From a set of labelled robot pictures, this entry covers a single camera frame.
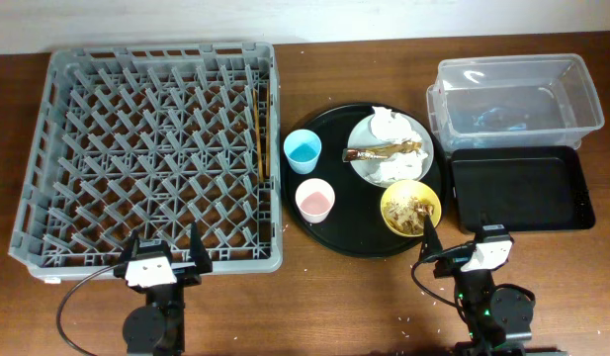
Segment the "tray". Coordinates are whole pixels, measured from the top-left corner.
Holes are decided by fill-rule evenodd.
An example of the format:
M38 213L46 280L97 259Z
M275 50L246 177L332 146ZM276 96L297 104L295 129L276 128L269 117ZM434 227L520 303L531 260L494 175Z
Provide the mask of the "tray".
M494 223L510 231L595 224L579 158L570 147L461 149L451 164L463 232Z
M315 132L322 140L322 152L313 172L306 175L294 173L282 154L283 196L294 220L322 245L354 257L392 256L421 241L420 238L401 237L390 231L379 208L385 189L368 183L349 163L342 163L342 150L346 148L350 132L362 119L373 114L373 106L384 106L405 114L377 103L356 103L331 109L302 127ZM432 134L430 136L434 142L434 162L421 181L436 192L443 212L446 212L452 192L448 166L443 148ZM317 224L305 222L294 201L296 189L309 178L323 179L335 190L333 209L324 222Z
M278 83L264 43L55 52L9 254L46 282L80 279L113 263L138 229L183 264L196 223L214 273L276 270ZM258 135L271 143L264 182Z

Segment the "black round tray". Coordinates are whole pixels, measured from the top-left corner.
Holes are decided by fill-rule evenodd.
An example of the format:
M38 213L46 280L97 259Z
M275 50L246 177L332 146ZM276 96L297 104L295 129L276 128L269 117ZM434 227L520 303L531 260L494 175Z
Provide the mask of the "black round tray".
M342 162L342 150L346 148L349 134L362 119L373 114L373 106L403 113L388 105L356 103L331 109L302 127L315 132L322 141L317 165L309 174L295 173L281 147L282 191L290 214L313 239L336 252L354 257L392 256L421 241L420 238L401 237L390 231L380 212L380 199L385 189L366 182L350 163ZM434 161L421 182L438 195L442 216L445 216L452 184L443 148L432 133L430 137L434 143ZM298 186L309 178L323 179L335 191L335 204L321 223L311 224L303 220L294 199Z

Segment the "clear plastic bin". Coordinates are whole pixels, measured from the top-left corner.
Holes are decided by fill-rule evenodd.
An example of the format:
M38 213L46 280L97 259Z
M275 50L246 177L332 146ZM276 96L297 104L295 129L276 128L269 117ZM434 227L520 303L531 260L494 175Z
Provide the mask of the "clear plastic bin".
M461 148L568 145L601 129L601 105L576 54L444 60L427 90L432 132Z

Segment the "yellow bowl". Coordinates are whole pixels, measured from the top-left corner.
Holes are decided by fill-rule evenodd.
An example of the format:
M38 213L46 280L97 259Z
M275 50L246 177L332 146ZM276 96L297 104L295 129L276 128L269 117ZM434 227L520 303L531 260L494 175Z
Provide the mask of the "yellow bowl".
M409 200L411 197L414 197L419 200L421 203L428 203L434 206L434 214L430 217L432 220L432 224L434 227L441 220L441 201L439 201L439 197L434 193L434 191L426 186L425 184L413 180L402 180L398 181L391 186L389 186L382 195L382 201L380 203L380 212L382 213L382 219L386 222L386 226L394 233L403 237L418 237L422 236L423 233L419 234L409 234L403 233L401 231L396 230L389 222L386 220L384 216L384 207L388 202L398 202L403 203L404 201Z

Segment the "wooden table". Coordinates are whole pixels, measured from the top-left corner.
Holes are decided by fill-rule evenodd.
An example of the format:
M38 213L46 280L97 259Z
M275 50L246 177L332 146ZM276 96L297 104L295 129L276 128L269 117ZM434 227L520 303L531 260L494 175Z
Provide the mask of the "wooden table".
M283 136L316 113L355 101L387 103L425 123L425 90L442 59L583 56L606 118L603 130L586 137L578 151L597 224L588 231L515 234L510 261L495 280L536 293L529 346L610 355L610 33L292 44L276 50ZM75 354L54 327L56 307L73 283L44 285L7 255L47 61L47 54L0 56L0 355ZM438 229L444 246L470 238L458 231L453 207ZM307 237L286 211L284 225L284 262L276 273L207 277L203 286L187 290L187 354L407 354L469 339L453 309L433 305L412 284L416 249L387 259L349 258ZM451 298L452 282L433 281L430 272L425 268L419 277ZM120 281L93 283L68 304L66 332L92 352L121 354L123 321L142 303Z

